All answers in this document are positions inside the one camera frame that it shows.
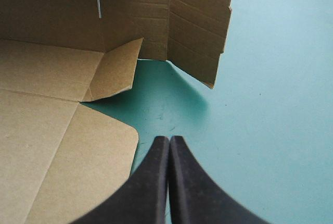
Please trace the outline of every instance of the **cardboard box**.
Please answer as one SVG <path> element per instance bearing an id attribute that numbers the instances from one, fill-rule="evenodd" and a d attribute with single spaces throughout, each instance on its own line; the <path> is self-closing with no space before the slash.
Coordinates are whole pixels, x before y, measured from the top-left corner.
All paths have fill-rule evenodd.
<path id="1" fill-rule="evenodd" d="M 0 0 L 0 222 L 67 223 L 112 194 L 137 132 L 79 102 L 131 89 L 139 52 L 212 88 L 229 4 Z"/>

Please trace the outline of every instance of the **brown cardboard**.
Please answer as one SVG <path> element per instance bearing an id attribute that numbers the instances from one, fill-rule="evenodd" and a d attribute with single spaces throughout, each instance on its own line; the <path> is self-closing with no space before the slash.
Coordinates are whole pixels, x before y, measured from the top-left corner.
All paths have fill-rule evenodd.
<path id="1" fill-rule="evenodd" d="M 67 223 L 112 194 L 137 133 L 79 102 L 131 89 L 139 52 L 213 88 L 229 5 L 0 0 L 0 222 Z"/>
<path id="2" fill-rule="evenodd" d="M 137 132 L 78 101 L 130 89 L 141 43 L 104 54 L 0 40 L 1 223 L 67 223 L 126 180 Z"/>
<path id="3" fill-rule="evenodd" d="M 144 38 L 141 58 L 170 60 L 214 86 L 230 0 L 99 1 L 0 0 L 0 38 L 100 52 Z"/>

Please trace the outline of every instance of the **cardboard edge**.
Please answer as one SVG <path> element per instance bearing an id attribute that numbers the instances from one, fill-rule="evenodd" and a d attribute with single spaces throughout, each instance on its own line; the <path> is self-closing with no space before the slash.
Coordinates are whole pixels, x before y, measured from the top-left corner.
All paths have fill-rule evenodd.
<path id="1" fill-rule="evenodd" d="M 104 54 L 81 102 L 108 98 L 133 87 L 143 38 L 130 41 Z"/>
<path id="2" fill-rule="evenodd" d="M 57 156 L 58 156 L 59 150 L 61 149 L 61 147 L 62 147 L 62 145 L 63 145 L 63 140 L 65 139 L 65 136 L 66 136 L 66 134 L 67 134 L 67 132 L 68 132 L 68 129 L 69 129 L 70 125 L 71 125 L 72 122 L 73 122 L 73 118 L 74 118 L 75 114 L 77 114 L 77 112 L 78 112 L 78 110 L 80 109 L 80 107 L 83 107 L 83 108 L 85 108 L 85 109 L 91 110 L 91 111 L 94 112 L 94 113 L 97 113 L 97 114 L 100 114 L 100 115 L 104 115 L 105 117 L 111 118 L 112 120 L 114 120 L 114 121 L 116 121 L 116 122 L 118 122 L 118 123 L 123 124 L 123 126 L 126 126 L 129 130 L 133 131 L 133 134 L 134 134 L 134 136 L 135 136 L 135 140 L 134 140 L 134 142 L 132 143 L 133 146 L 134 146 L 134 149 L 133 149 L 134 152 L 130 154 L 131 159 L 130 159 L 130 164 L 129 164 L 128 173 L 126 174 L 126 178 L 125 178 L 125 180 L 122 181 L 122 182 L 118 185 L 118 187 L 115 188 L 115 189 L 113 190 L 113 192 L 115 192 L 119 187 L 121 187 L 121 185 L 122 185 L 122 184 L 126 181 L 126 179 L 131 175 L 131 171 L 132 171 L 132 167 L 133 167 L 133 162 L 134 162 L 135 153 L 136 153 L 136 150 L 137 150 L 137 146 L 138 146 L 138 144 L 139 144 L 139 134 L 138 134 L 137 130 L 136 130 L 133 126 L 130 126 L 130 125 L 128 125 L 128 124 L 126 124 L 126 123 L 124 123 L 124 122 L 118 120 L 118 119 L 115 119 L 115 118 L 113 118 L 113 117 L 107 116 L 107 115 L 101 113 L 100 111 L 97 111 L 97 110 L 92 109 L 92 108 L 90 108 L 90 107 L 88 107 L 88 106 L 86 106 L 86 105 L 81 104 L 80 102 L 77 102 L 77 106 L 76 106 L 76 108 L 75 108 L 75 111 L 74 111 L 74 113 L 73 113 L 73 115 L 72 115 L 70 121 L 68 122 L 68 125 L 67 125 L 67 127 L 66 127 L 66 130 L 65 130 L 64 133 L 63 133 L 63 136 L 62 136 L 62 139 L 61 139 L 61 141 L 60 141 L 60 143 L 59 143 L 59 146 L 58 146 L 57 150 L 55 151 L 55 153 L 54 153 L 54 155 L 53 155 L 53 158 L 52 158 L 52 160 L 51 160 L 51 162 L 50 162 L 50 164 L 49 164 L 48 169 L 46 170 L 46 173 L 45 173 L 45 176 L 44 176 L 43 180 L 41 181 L 40 187 L 39 187 L 39 189 L 38 189 L 38 191 L 37 191 L 37 194 L 36 194 L 36 196 L 35 196 L 35 198 L 34 198 L 32 204 L 31 204 L 31 207 L 30 207 L 30 209 L 29 209 L 29 211 L 28 211 L 28 214 L 27 214 L 27 216 L 26 216 L 26 219 L 25 219 L 25 221 L 24 221 L 24 224 L 34 223 L 34 221 L 31 222 L 31 220 L 30 220 L 30 215 L 31 215 L 32 210 L 33 210 L 33 208 L 34 208 L 34 206 L 35 206 L 35 202 L 36 202 L 37 198 L 39 197 L 39 195 L 42 193 L 41 190 L 42 190 L 42 188 L 44 187 L 44 184 L 45 184 L 45 181 L 47 180 L 47 177 L 49 176 L 48 174 L 50 173 L 50 170 L 53 168 L 53 164 L 54 164 L 54 162 L 55 162 L 55 159 L 57 159 Z"/>

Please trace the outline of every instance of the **green table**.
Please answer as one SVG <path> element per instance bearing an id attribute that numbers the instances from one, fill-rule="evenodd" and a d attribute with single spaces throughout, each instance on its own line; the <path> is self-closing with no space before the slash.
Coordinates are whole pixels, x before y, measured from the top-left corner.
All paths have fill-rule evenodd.
<path id="1" fill-rule="evenodd" d="M 88 104 L 155 135 L 183 135 L 211 177 L 273 223 L 333 223 L 333 0 L 232 0 L 214 90 L 139 61 L 133 89 Z"/>

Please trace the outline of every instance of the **cardboard panel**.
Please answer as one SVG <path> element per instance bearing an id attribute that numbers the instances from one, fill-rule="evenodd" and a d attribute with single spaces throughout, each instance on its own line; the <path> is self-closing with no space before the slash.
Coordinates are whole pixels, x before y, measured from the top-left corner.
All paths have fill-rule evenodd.
<path id="1" fill-rule="evenodd" d="M 97 0 L 0 0 L 0 38 L 104 51 Z"/>
<path id="2" fill-rule="evenodd" d="M 34 201 L 27 224 L 68 224 L 128 178 L 138 141 L 132 127 L 79 105 Z"/>
<path id="3" fill-rule="evenodd" d="M 142 58 L 165 60 L 168 4 L 169 0 L 101 0 L 106 49 L 144 37 Z M 155 45 L 163 48 L 163 55 L 150 50 Z"/>
<path id="4" fill-rule="evenodd" d="M 99 52 L 0 40 L 0 89 L 80 101 L 102 56 Z"/>
<path id="5" fill-rule="evenodd" d="M 0 222 L 22 224 L 78 103 L 0 90 Z"/>
<path id="6" fill-rule="evenodd" d="M 170 0 L 168 60 L 213 87 L 230 0 Z"/>
<path id="7" fill-rule="evenodd" d="M 104 54 L 83 101 L 91 102 L 131 89 L 141 44 L 142 39 L 138 39 Z"/>

